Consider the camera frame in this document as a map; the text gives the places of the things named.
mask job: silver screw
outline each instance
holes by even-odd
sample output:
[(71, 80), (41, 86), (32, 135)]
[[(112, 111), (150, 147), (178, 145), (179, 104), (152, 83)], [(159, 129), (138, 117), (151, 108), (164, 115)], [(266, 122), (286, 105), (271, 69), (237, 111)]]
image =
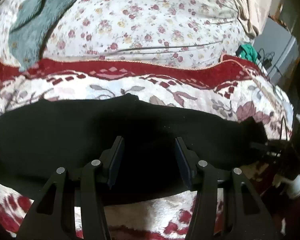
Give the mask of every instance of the silver screw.
[(91, 162), (91, 164), (92, 164), (93, 166), (98, 166), (98, 165), (100, 165), (100, 163), (101, 163), (101, 161), (99, 161), (99, 160), (93, 160), (93, 161)]
[(238, 174), (238, 175), (240, 175), (242, 173), (242, 170), (239, 168), (234, 168), (233, 171), (235, 174)]
[(208, 163), (206, 161), (198, 161), (199, 166), (201, 167), (205, 167), (208, 165)]
[(57, 173), (58, 173), (58, 174), (64, 173), (65, 170), (66, 170), (66, 169), (65, 169), (64, 167), (57, 168)]

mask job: bed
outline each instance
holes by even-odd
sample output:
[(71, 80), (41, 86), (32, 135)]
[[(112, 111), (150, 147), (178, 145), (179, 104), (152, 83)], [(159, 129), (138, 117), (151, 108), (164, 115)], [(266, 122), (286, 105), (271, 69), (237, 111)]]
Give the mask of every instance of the bed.
[[(252, 62), (233, 56), (251, 41), (233, 0), (77, 0), (51, 31), (42, 59), (20, 72), (8, 36), (24, 1), (0, 1), (0, 115), (43, 98), (102, 100), (131, 93), (152, 104), (230, 121), (252, 116), (264, 124), (268, 138), (279, 138), (284, 116), (291, 132), (286, 94)], [(264, 163), (241, 168), (260, 194), (275, 174)], [(106, 206), (111, 236), (183, 239), (195, 194)], [(12, 235), (32, 201), (0, 184), (0, 223)], [(222, 205), (220, 190), (216, 233)], [(75, 222), (83, 237), (80, 207)]]

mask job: red and white blanket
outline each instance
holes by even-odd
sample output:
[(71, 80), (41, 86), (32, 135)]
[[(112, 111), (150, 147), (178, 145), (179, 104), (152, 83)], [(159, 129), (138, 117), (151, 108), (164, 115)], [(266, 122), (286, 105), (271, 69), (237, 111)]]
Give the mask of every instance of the red and white blanket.
[[(273, 87), (253, 63), (229, 55), (222, 55), (219, 64), (199, 69), (129, 61), (65, 63), (43, 59), (28, 72), (19, 73), (17, 68), (0, 63), (0, 114), (39, 98), (99, 100), (125, 93), (152, 104), (195, 109), (231, 121), (241, 122), (253, 116), (264, 124), (269, 138), (279, 137), (283, 116), (291, 129), (292, 107), (285, 93)], [(275, 173), (262, 163), (242, 170), (260, 193), (271, 184)], [(183, 239), (195, 194), (186, 191), (140, 203), (107, 206), (111, 236), (122, 240)], [(220, 190), (215, 232), (221, 228), (222, 199)], [(15, 190), (0, 185), (0, 223), (16, 233), (31, 203)], [(75, 208), (75, 222), (77, 235), (82, 237), (80, 207)]]

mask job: beige curtain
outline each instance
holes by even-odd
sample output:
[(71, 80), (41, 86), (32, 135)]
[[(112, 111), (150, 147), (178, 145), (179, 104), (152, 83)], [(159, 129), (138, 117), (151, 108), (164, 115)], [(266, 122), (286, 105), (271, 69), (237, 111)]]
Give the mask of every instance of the beige curtain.
[(246, 33), (255, 38), (265, 27), (271, 0), (234, 0), (239, 10), (238, 19)]

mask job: black cloth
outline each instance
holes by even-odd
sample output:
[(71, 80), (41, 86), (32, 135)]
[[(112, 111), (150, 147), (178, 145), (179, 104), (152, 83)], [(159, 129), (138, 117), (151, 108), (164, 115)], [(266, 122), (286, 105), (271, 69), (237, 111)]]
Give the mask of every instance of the black cloth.
[(130, 94), (107, 100), (64, 100), (20, 107), (0, 116), (0, 183), (36, 198), (58, 167), (80, 168), (110, 149), (125, 152), (104, 204), (132, 203), (186, 190), (173, 153), (181, 136), (216, 168), (253, 163), (251, 141), (267, 141), (262, 123), (237, 123), (201, 111), (152, 105)]

